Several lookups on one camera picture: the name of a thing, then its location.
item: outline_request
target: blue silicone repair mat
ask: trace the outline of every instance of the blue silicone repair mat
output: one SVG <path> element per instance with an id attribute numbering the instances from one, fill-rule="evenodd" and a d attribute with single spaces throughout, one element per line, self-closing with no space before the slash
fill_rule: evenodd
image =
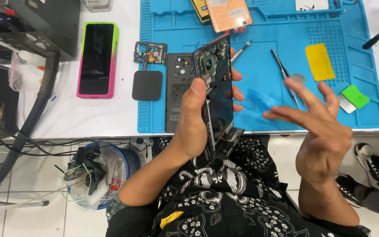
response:
<path id="1" fill-rule="evenodd" d="M 371 100 L 351 114 L 340 108 L 337 119 L 352 129 L 379 128 L 379 84 L 374 55 L 371 49 L 362 49 L 369 39 L 363 3 L 329 2 L 329 10 L 295 11 L 295 0 L 247 0 L 254 22 L 244 32 L 231 30 L 231 46 L 238 51 L 245 42 L 253 41 L 233 65 L 243 74 L 243 80 L 234 84 L 242 93 L 251 88 L 295 108 L 270 52 L 274 48 L 289 73 L 304 75 L 305 86 L 323 100 L 305 47 L 325 43 L 336 78 L 324 82 L 337 95 L 349 85 L 356 85 Z M 166 43 L 168 53 L 186 53 L 218 36 L 211 25 L 200 22 L 190 0 L 141 0 L 141 41 Z M 148 64 L 148 70 L 163 73 L 162 94 L 158 101 L 139 101 L 137 130 L 164 133 L 166 66 Z M 267 121 L 248 109 L 234 113 L 234 120 L 235 127 L 247 131 L 302 129 L 287 122 Z"/>

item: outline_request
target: white table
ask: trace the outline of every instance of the white table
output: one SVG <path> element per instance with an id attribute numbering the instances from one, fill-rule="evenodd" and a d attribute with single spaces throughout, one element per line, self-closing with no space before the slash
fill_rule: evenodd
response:
<path id="1" fill-rule="evenodd" d="M 363 0 L 371 36 L 379 33 L 379 1 Z M 54 95 L 33 134 L 36 139 L 81 137 L 132 137 L 161 134 L 137 132 L 137 101 L 131 98 L 133 76 L 138 65 L 133 62 L 134 45 L 139 41 L 140 1 L 115 0 L 107 13 L 90 13 L 82 7 L 79 44 L 83 37 L 84 22 L 115 22 L 120 29 L 117 74 L 114 97 L 110 100 L 84 100 L 76 97 L 80 61 L 61 65 Z M 373 47 L 379 78 L 379 42 Z M 36 91 L 21 93 L 18 106 L 18 125 L 24 123 L 36 98 Z M 355 129 L 355 132 L 379 129 Z M 250 133 L 303 133 L 305 130 L 262 131 Z"/>

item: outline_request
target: green plastic pry tool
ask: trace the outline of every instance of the green plastic pry tool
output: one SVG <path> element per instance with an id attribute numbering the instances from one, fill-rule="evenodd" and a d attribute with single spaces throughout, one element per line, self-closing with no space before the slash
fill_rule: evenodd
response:
<path id="1" fill-rule="evenodd" d="M 355 85 L 350 85 L 342 91 L 337 99 L 347 113 L 360 109 L 369 102 L 369 98 L 363 95 Z"/>

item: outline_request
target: pink and green phone case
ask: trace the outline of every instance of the pink and green phone case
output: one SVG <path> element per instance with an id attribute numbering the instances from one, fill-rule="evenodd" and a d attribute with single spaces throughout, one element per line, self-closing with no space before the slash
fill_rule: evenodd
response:
<path id="1" fill-rule="evenodd" d="M 83 61 L 83 51 L 84 51 L 84 43 L 86 40 L 86 28 L 88 24 L 113 24 L 113 40 L 112 40 L 112 58 L 111 58 L 111 66 L 109 73 L 109 90 L 107 94 L 80 94 L 80 78 L 81 78 L 81 66 Z M 113 90 L 115 86 L 115 73 L 116 73 L 116 61 L 117 61 L 117 48 L 118 48 L 118 39 L 119 39 L 119 28 L 113 22 L 85 22 L 84 23 L 84 32 L 83 32 L 83 43 L 81 46 L 81 59 L 80 59 L 80 72 L 78 73 L 78 86 L 77 86 L 77 97 L 83 99 L 92 99 L 92 98 L 100 98 L 100 99 L 110 99 L 113 97 Z"/>

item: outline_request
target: green wire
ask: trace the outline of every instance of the green wire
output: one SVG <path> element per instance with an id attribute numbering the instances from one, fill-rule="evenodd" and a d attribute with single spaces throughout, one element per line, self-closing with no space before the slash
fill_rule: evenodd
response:
<path id="1" fill-rule="evenodd" d="M 87 171 L 87 173 L 88 173 L 88 176 L 90 177 L 90 184 L 88 185 L 89 187 L 88 187 L 88 189 L 87 189 L 87 195 L 86 195 L 86 197 L 85 197 L 84 199 L 74 201 L 74 200 L 68 200 L 67 197 L 64 196 L 64 194 L 63 194 L 61 191 L 59 191 L 59 192 L 61 193 L 61 195 L 64 197 L 64 199 L 65 199 L 67 202 L 80 202 L 80 201 L 84 201 L 84 200 L 86 200 L 87 197 L 88 197 L 88 192 L 90 191 L 90 186 L 91 186 L 91 174 L 90 174 L 89 170 L 87 169 L 87 167 L 86 167 L 86 165 L 85 165 L 84 163 L 82 164 L 82 166 L 84 166 L 84 168 L 86 169 L 86 171 Z M 60 186 L 62 180 L 64 179 L 65 174 L 66 174 L 68 171 L 75 170 L 75 169 L 80 168 L 80 167 L 81 167 L 81 165 L 78 166 L 78 167 L 76 167 L 76 168 L 73 168 L 73 169 L 70 169 L 70 170 L 66 170 L 66 171 L 64 172 L 64 174 L 62 175 L 60 181 L 59 181 L 58 188 L 60 188 L 59 186 Z"/>

